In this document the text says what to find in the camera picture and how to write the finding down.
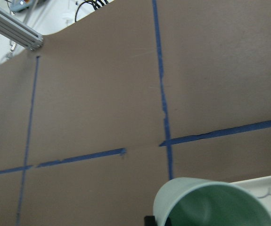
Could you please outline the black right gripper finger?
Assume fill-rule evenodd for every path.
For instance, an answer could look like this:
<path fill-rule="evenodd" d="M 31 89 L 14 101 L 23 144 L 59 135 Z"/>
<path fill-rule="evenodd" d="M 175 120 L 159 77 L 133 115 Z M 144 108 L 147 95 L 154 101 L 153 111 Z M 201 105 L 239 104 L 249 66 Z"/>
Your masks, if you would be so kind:
<path fill-rule="evenodd" d="M 144 226 L 157 226 L 155 216 L 145 216 L 144 217 Z"/>

